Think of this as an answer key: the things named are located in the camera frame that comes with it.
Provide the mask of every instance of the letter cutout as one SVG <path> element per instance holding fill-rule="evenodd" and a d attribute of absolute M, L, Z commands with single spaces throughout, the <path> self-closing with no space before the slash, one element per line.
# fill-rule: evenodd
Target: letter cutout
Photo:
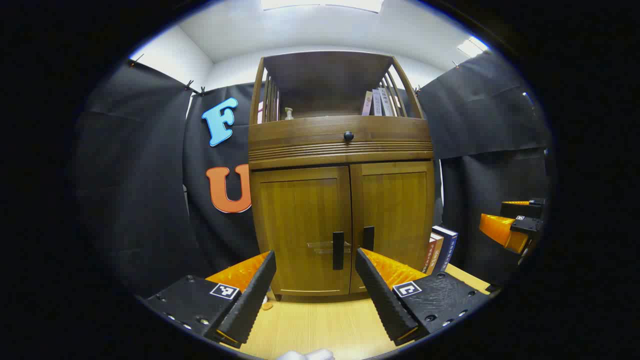
<path fill-rule="evenodd" d="M 236 166 L 236 172 L 240 175 L 240 185 L 242 195 L 240 199 L 233 201 L 227 197 L 227 175 L 229 169 L 226 167 L 214 167 L 207 170 L 209 178 L 209 191 L 211 192 L 211 202 L 213 206 L 223 213 L 242 213 L 251 207 L 251 191 L 249 189 L 249 164 Z"/>
<path fill-rule="evenodd" d="M 209 145 L 211 147 L 231 137 L 233 131 L 231 129 L 225 129 L 224 123 L 226 122 L 229 126 L 234 124 L 234 112 L 230 108 L 236 108 L 236 106 L 238 106 L 238 100 L 230 97 L 202 114 L 202 118 L 207 121 L 207 125 L 209 126 L 209 132 L 211 134 Z"/>

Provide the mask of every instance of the blue letter f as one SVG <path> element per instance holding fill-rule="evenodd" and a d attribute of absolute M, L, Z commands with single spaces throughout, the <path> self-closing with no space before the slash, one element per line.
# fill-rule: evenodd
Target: blue letter f
<path fill-rule="evenodd" d="M 225 129 L 223 123 L 226 122 L 229 126 L 234 124 L 234 112 L 229 108 L 236 108 L 237 105 L 238 100 L 230 97 L 202 114 L 202 118 L 209 125 L 209 132 L 211 133 L 209 145 L 212 147 L 231 137 L 233 131 Z"/>

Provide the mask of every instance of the wooden floor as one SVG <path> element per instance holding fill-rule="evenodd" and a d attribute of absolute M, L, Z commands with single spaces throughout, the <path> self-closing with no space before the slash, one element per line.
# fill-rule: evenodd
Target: wooden floor
<path fill-rule="evenodd" d="M 451 264 L 446 272 L 488 294 L 484 290 L 488 283 Z M 240 348 L 245 354 L 272 360 L 289 350 L 306 354 L 327 348 L 336 360 L 360 360 L 398 348 L 389 340 L 367 293 L 283 296 L 280 302 L 268 296 L 273 307 L 258 312 L 249 340 Z"/>

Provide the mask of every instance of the wooden cabinet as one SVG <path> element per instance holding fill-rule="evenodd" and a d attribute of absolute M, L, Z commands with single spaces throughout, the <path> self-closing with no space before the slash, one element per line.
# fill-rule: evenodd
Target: wooden cabinet
<path fill-rule="evenodd" d="M 408 90 L 406 106 L 391 67 Z M 385 116 L 362 115 L 374 88 L 391 98 Z M 433 145 L 411 89 L 393 56 L 311 51 L 260 59 L 249 178 L 260 250 L 276 254 L 276 295 L 365 291 L 353 267 L 362 246 L 422 269 L 433 218 Z M 285 119 L 285 107 L 295 119 Z"/>
<path fill-rule="evenodd" d="M 432 161 L 350 168 L 354 248 L 364 246 L 421 270 L 433 221 Z M 359 291 L 365 288 L 353 267 L 351 292 Z"/>

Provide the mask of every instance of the black handle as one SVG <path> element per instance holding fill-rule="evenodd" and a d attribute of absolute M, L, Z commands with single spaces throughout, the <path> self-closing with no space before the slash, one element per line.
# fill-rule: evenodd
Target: black handle
<path fill-rule="evenodd" d="M 342 270 L 344 263 L 344 232 L 333 233 L 333 269 Z"/>
<path fill-rule="evenodd" d="M 364 234 L 362 236 L 362 247 L 373 251 L 373 237 L 374 237 L 375 227 L 373 226 L 365 226 Z"/>

